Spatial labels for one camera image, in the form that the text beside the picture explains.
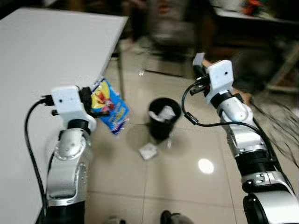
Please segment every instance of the tiled floor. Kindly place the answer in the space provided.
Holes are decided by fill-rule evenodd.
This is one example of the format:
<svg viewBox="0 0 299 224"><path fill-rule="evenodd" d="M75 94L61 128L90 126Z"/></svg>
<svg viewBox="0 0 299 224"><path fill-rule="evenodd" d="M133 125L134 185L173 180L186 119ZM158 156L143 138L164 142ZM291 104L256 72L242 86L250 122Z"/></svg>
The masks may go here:
<svg viewBox="0 0 299 224"><path fill-rule="evenodd" d="M158 156L149 161L139 155L138 149L152 141L146 126L150 102L158 97L180 102L193 82L191 78L148 72L139 76L142 57L133 52L123 57L125 97L131 109L125 129L115 137L98 122L92 135L94 160L86 223L101 224L109 216L118 216L128 224L159 224L162 211L170 210L187 215L196 224L245 224L241 176L220 127L195 127L181 117L171 146L168 141L159 144ZM116 68L116 62L111 62L106 77L118 89ZM202 95L186 99L186 107L203 123L219 121L216 110L205 103ZM213 163L212 174L199 170L201 158ZM298 172L287 159L282 158L281 163L298 189Z"/></svg>

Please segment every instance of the beige floor tile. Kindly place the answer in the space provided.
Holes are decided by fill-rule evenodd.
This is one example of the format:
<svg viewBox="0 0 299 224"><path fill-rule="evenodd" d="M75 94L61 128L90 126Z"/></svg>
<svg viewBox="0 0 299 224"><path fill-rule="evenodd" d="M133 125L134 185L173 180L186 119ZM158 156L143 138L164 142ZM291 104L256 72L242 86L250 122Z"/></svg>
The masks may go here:
<svg viewBox="0 0 299 224"><path fill-rule="evenodd" d="M141 224L143 198L89 193L86 202L85 223L103 224L111 216L128 224Z"/></svg>
<svg viewBox="0 0 299 224"><path fill-rule="evenodd" d="M106 72L103 76L110 82L110 84L113 86L113 88L118 91L119 90L118 89L119 82L120 82L119 72L118 72L118 69L111 67L110 64L107 67Z"/></svg>
<svg viewBox="0 0 299 224"><path fill-rule="evenodd" d="M192 70L192 61L185 61L184 63L175 63L171 61L161 61L159 57L149 56L147 52L142 54L136 54L134 52L124 52L122 55L123 59L123 69L125 72L129 72L126 74L126 78L128 79L136 79L139 77L140 71L144 71L144 69L153 70L157 72L168 73L169 75L161 75L159 73L153 72L150 73L150 76L147 76L148 72L146 71L143 76L143 79L148 79L152 81L151 77L154 76L158 78L159 81L167 81L170 79L179 78L177 75L193 79L194 73ZM116 61L111 61L109 64L110 68L117 69Z"/></svg>
<svg viewBox="0 0 299 224"><path fill-rule="evenodd" d="M272 108L272 114L274 112L276 112L274 115L277 116L278 119L280 120L283 120L281 117L279 116L283 116L282 113L283 111L281 110L278 110L278 111L275 111L275 109L277 110L277 106L275 105L269 105L269 108ZM275 129L273 129L273 126L271 125L271 123L269 122L268 119L262 119L262 116L259 114L260 116L260 119L259 119L259 124L261 125L261 127L264 129L264 131L269 135L270 138L273 138L275 139L277 142L279 142L279 144L281 146L283 146L283 142L286 142L292 149L292 152L293 152L293 156L295 158L295 160L297 161L297 163L299 162L299 150L296 149L296 145L292 144L291 142L289 142L288 139L284 139L285 136L284 135L281 135L280 131L276 131ZM289 160L288 158L286 158L284 155L282 155L277 149L276 147L274 147L273 145L273 148L275 150L275 153L278 157L278 160L279 160L279 163L280 163L280 166L283 170L283 172L286 174L286 176L288 177L288 179L290 180L294 190L295 190L295 194L298 196L298 191L299 191L299 186L298 186L298 183L299 183L299 169L293 164L293 162L291 160Z"/></svg>
<svg viewBox="0 0 299 224"><path fill-rule="evenodd" d="M159 155L148 161L146 196L232 207L217 132L176 128L172 144L158 146ZM212 174L200 171L200 159L214 165Z"/></svg>
<svg viewBox="0 0 299 224"><path fill-rule="evenodd" d="M223 158L225 161L226 170L228 173L228 181L231 188L231 194L233 198L234 206L242 207L243 198L247 195L242 190L241 184L241 174L238 170L237 164L231 150L227 144L226 134L220 133L219 135L221 141L221 148L223 153ZM298 179L299 179L299 171L294 164L292 164L287 158L285 158L280 152L276 152L278 156L278 160L280 165L289 178L295 193L298 195Z"/></svg>
<svg viewBox="0 0 299 224"><path fill-rule="evenodd" d="M247 219L243 207L235 208L235 218L237 220L237 224L247 224Z"/></svg>
<svg viewBox="0 0 299 224"><path fill-rule="evenodd" d="M164 210L178 212L195 224L235 224L232 208L163 199L145 199L143 224L159 224Z"/></svg>
<svg viewBox="0 0 299 224"><path fill-rule="evenodd" d="M92 134L94 159L90 170L89 190L143 196L145 162L138 149L148 142L146 126L126 124L115 136L99 122Z"/></svg>
<svg viewBox="0 0 299 224"><path fill-rule="evenodd" d="M226 133L220 133L218 137L221 143L223 159L225 162L234 206L243 207L243 198L247 194L242 190L241 174L238 170L237 163L231 153L231 150L227 144Z"/></svg>
<svg viewBox="0 0 299 224"><path fill-rule="evenodd" d="M149 121L148 108L157 98L167 97L181 104L182 96L190 82L182 79L178 83L154 84L146 81L126 81L126 99L131 109L130 123L145 124ZM202 123L218 122L216 110L208 105L202 94L186 98L185 108L196 116ZM182 128L195 128L186 118L181 116L177 125Z"/></svg>

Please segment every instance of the white table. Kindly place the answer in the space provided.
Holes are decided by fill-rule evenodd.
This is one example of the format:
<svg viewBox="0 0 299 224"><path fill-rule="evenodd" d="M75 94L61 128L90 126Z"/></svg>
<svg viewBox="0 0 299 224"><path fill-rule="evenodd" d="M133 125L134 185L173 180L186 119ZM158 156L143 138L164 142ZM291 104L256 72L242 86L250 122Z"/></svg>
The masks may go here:
<svg viewBox="0 0 299 224"><path fill-rule="evenodd" d="M59 85L91 86L105 71L126 17L21 8L0 21L0 217L32 224L41 208L23 137L24 118L41 95ZM39 106L29 135L45 185L47 163L62 129Z"/></svg>
<svg viewBox="0 0 299 224"><path fill-rule="evenodd" d="M214 7L214 10L215 10L216 14L220 17L299 25L299 23L297 21L282 20L282 19L275 18L275 17L262 18L262 17L258 17L258 16L245 15L244 13L237 12L237 11L228 11L228 10L225 10L222 8L217 8L217 7Z"/></svg>

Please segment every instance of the silver robot arm segment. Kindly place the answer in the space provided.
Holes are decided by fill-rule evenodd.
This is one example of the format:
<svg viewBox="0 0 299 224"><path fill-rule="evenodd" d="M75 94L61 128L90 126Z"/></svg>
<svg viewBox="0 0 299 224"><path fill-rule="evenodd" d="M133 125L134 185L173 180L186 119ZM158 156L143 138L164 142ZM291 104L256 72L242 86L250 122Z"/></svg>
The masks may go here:
<svg viewBox="0 0 299 224"><path fill-rule="evenodd" d="M56 109L66 130L61 131L47 180L47 210L43 224L83 224L87 174L92 160L90 132L96 128L90 88L64 86L52 90Z"/></svg>
<svg viewBox="0 0 299 224"><path fill-rule="evenodd" d="M193 62L195 72L202 69L198 58L202 60L202 54L197 54ZM200 84L203 85L201 90L205 90L206 101L217 109L221 122L237 121L259 129L252 110L242 103L241 96L231 94L231 62L217 62L208 67L205 73L209 84ZM243 200L248 223L299 224L298 200L280 168L274 150L249 127L226 125L223 128L242 176L242 189L248 193Z"/></svg>

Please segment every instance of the blue snack bag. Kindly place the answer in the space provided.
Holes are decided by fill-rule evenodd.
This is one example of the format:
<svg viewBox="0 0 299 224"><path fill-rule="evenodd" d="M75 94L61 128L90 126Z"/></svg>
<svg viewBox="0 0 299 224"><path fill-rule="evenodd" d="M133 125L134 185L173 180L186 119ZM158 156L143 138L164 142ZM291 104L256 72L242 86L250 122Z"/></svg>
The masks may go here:
<svg viewBox="0 0 299 224"><path fill-rule="evenodd" d="M129 108L111 87L110 83L102 78L92 90L92 110L94 112L110 111L110 115L100 117L109 127L111 132L117 135L128 119Z"/></svg>

